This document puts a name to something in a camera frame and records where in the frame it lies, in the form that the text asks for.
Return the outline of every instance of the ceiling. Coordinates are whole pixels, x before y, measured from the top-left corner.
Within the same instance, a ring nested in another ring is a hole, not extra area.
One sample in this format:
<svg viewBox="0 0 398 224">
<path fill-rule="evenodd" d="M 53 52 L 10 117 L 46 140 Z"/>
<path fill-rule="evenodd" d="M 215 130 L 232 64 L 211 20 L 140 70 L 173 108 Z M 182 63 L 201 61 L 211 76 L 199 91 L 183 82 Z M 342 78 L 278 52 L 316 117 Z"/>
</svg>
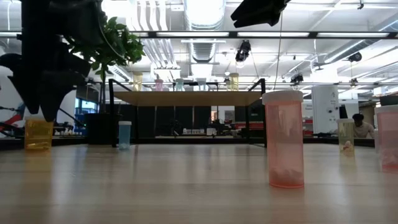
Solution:
<svg viewBox="0 0 398 224">
<path fill-rule="evenodd" d="M 118 16 L 119 22 L 126 22 L 133 13 L 140 14 L 140 2 L 138 12 L 132 12 L 128 7 L 127 0 L 104 0 L 109 1 L 110 6 L 104 8 L 108 16 Z M 283 12 L 280 22 L 274 27 L 268 24 L 251 26 L 236 29 L 230 15 L 234 12 L 241 1 L 226 0 L 225 15 L 221 30 L 260 30 L 260 31 L 377 31 L 377 25 L 396 17 L 398 20 L 398 1 L 396 0 L 364 0 L 364 8 L 357 10 L 359 0 L 291 0 L 286 10 Z M 186 30 L 182 0 L 166 1 L 166 21 L 169 30 Z M 149 3 L 147 9 L 147 21 L 149 22 Z M 10 1 L 0 1 L 0 29 L 1 30 L 20 30 L 21 29 L 21 4 L 17 1 L 10 4 Z M 0 39 L 0 45 L 6 45 L 6 52 L 20 52 L 21 45 L 15 39 Z M 267 82 L 290 81 L 290 77 L 295 73 L 294 68 L 306 60 L 306 67 L 299 71 L 304 75 L 305 82 L 312 82 L 311 74 L 317 73 L 311 67 L 310 60 L 317 61 L 316 55 L 325 55 L 344 46 L 351 40 L 289 40 L 289 39 L 252 39 L 250 40 L 252 51 L 249 58 L 245 61 L 243 68 L 237 68 L 234 56 L 236 49 L 241 44 L 241 39 L 226 39 L 224 44 L 217 44 L 215 59 L 208 81 L 223 81 L 225 72 L 238 72 L 240 82 L 256 82 L 258 78 L 266 78 Z M 182 44 L 179 39 L 171 40 L 177 65 L 181 68 L 180 76 L 183 78 L 192 77 L 192 66 L 188 44 Z M 398 62 L 398 41 L 381 40 L 360 52 L 363 59 L 360 62 L 350 64 L 348 61 L 339 61 L 331 65 L 324 66 L 322 82 L 335 82 L 335 79 L 348 82 L 351 77 L 364 74 L 366 72 L 377 71 L 379 68 Z M 148 78 L 153 79 L 150 74 L 152 62 L 144 57 L 140 62 L 131 68 L 124 68 L 124 71 L 144 72 Z M 398 80 L 398 69 L 392 68 L 383 72 L 369 75 L 360 82 L 376 82 L 382 78 L 391 78 L 388 81 Z"/>
</svg>

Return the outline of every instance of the black metal frame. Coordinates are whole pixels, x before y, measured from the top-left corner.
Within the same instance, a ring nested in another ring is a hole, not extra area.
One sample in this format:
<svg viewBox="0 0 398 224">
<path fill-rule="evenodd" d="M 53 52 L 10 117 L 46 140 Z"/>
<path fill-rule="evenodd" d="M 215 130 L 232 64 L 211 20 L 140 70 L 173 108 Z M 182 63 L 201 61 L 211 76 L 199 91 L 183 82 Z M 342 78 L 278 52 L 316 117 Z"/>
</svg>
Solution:
<svg viewBox="0 0 398 224">
<path fill-rule="evenodd" d="M 122 83 L 119 83 L 118 81 L 114 80 L 114 79 L 109 79 L 109 104 L 110 104 L 110 109 L 109 109 L 109 113 L 111 115 L 111 127 L 113 126 L 115 120 L 114 120 L 114 91 L 113 91 L 113 83 L 118 84 L 119 86 L 121 86 L 122 88 L 124 88 L 127 91 L 132 91 L 130 90 L 128 87 L 126 87 L 125 85 L 123 85 Z M 217 86 L 217 91 L 219 90 L 219 83 L 218 82 L 208 82 L 206 83 L 207 85 L 216 85 Z M 184 85 L 198 85 L 197 82 L 184 82 Z M 259 81 L 254 84 L 249 91 L 252 91 L 253 89 L 255 89 L 255 87 L 257 87 L 258 85 L 261 86 L 261 96 L 266 92 L 266 80 L 263 78 L 260 78 Z M 246 141 L 247 143 L 250 143 L 250 123 L 249 123 L 249 106 L 245 106 L 245 112 L 246 112 L 246 129 L 247 129 L 247 135 L 246 135 Z M 266 132 L 266 120 L 265 120 L 265 113 L 263 113 L 262 115 L 262 122 L 264 125 L 264 147 L 267 146 L 267 132 Z M 139 142 L 139 133 L 138 133 L 138 106 L 136 106 L 136 114 L 135 114 L 135 141 Z M 117 140 L 118 138 L 116 137 L 116 130 L 112 129 L 111 131 L 111 135 L 112 135 L 112 147 L 116 147 L 117 144 Z"/>
</svg>

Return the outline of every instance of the potted plant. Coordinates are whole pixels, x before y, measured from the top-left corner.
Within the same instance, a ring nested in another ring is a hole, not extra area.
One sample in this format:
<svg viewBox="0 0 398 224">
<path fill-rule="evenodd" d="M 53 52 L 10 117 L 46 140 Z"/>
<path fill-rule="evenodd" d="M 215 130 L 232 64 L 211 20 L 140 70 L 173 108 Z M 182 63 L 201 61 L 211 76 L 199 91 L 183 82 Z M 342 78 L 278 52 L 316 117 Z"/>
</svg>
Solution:
<svg viewBox="0 0 398 224">
<path fill-rule="evenodd" d="M 103 13 L 100 23 L 102 23 L 102 33 L 105 41 L 103 44 L 89 46 L 80 44 L 69 37 L 65 37 L 70 44 L 72 53 L 80 53 L 85 60 L 91 64 L 91 68 L 96 71 L 96 75 L 101 76 L 101 102 L 100 114 L 87 114 L 86 128 L 89 144 L 110 144 L 111 128 L 117 128 L 119 116 L 115 118 L 114 124 L 111 124 L 110 114 L 105 109 L 106 93 L 106 74 L 111 73 L 109 66 L 120 65 L 127 66 L 129 63 L 136 63 L 145 55 L 140 39 L 131 34 L 124 24 L 116 22 L 117 17 L 110 20 Z"/>
</svg>

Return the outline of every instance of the wooden tabletop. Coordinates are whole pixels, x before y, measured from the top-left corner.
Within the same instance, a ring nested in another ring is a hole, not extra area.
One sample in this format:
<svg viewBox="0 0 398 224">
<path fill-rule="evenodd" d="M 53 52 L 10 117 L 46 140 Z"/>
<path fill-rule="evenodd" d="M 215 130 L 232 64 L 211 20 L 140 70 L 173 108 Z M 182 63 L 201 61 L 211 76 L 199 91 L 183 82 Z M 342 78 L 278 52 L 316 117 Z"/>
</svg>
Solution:
<svg viewBox="0 0 398 224">
<path fill-rule="evenodd" d="M 305 188 L 278 189 L 250 145 L 3 151 L 0 223 L 398 223 L 398 175 L 379 170 L 373 148 L 304 154 Z"/>
<path fill-rule="evenodd" d="M 115 91 L 114 96 L 134 106 L 247 106 L 261 94 L 258 91 Z"/>
</svg>

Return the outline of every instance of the man with dark hair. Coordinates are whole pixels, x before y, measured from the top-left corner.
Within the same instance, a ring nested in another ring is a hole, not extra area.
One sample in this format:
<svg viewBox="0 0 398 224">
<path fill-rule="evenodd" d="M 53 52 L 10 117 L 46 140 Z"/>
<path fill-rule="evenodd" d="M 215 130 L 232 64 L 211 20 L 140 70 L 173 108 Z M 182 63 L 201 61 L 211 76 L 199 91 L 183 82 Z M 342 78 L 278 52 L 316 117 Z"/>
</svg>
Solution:
<svg viewBox="0 0 398 224">
<path fill-rule="evenodd" d="M 355 122 L 354 137 L 366 138 L 368 133 L 374 138 L 374 127 L 366 122 L 363 122 L 364 116 L 361 114 L 354 114 L 353 119 Z"/>
</svg>

